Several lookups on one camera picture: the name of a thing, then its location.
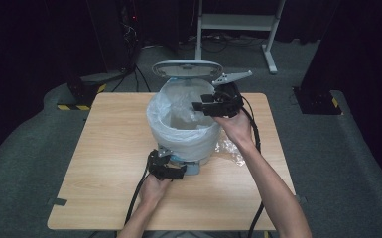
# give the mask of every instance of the open lid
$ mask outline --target open lid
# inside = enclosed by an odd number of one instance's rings
[[[219,77],[222,74],[222,66],[205,60],[167,60],[154,64],[153,73],[167,78]]]

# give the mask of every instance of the light wood tabletop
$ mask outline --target light wood tabletop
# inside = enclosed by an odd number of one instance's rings
[[[96,96],[58,194],[66,204],[54,205],[49,228],[123,228],[147,157],[157,149],[146,116],[153,95]],[[267,97],[242,95],[253,108],[262,154],[294,192]],[[214,152],[199,175],[174,180],[147,230],[248,230],[261,197],[247,167],[232,159]],[[265,210],[255,229],[275,230]]]

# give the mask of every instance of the white metal stand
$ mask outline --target white metal stand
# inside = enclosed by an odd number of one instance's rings
[[[230,15],[230,14],[202,14],[202,0],[199,0],[197,37],[196,37],[196,60],[202,59],[201,39],[202,29],[244,30],[270,32],[266,45],[262,45],[262,52],[268,64],[270,73],[277,73],[277,67],[271,55],[271,47],[277,33],[286,0],[280,0],[277,12],[272,16],[264,15]]]

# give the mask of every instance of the trash bag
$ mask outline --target trash bag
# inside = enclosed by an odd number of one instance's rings
[[[215,149],[220,126],[192,107],[193,102],[201,102],[201,95],[213,90],[202,79],[171,78],[148,104],[147,119],[154,138],[181,161],[207,159]]]

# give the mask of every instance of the forearm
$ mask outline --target forearm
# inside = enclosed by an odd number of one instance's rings
[[[308,222],[294,195],[253,143],[243,142],[237,147],[280,237],[311,237]]]
[[[155,208],[156,204],[140,203],[117,238],[142,237]]]

